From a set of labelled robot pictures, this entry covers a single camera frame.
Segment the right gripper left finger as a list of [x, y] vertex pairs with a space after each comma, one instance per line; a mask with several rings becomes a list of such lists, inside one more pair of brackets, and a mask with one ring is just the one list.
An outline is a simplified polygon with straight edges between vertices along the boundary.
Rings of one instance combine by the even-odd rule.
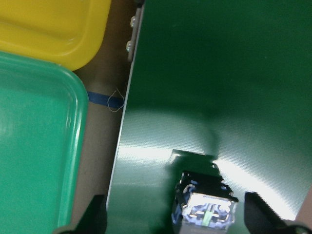
[[74, 229], [75, 234], [104, 234], [107, 229], [105, 195], [95, 195]]

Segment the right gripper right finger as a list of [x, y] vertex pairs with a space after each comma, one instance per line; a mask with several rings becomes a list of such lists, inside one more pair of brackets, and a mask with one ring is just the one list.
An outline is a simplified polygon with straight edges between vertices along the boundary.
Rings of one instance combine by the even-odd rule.
[[250, 234], [289, 234], [287, 224], [255, 192], [246, 192], [244, 223]]

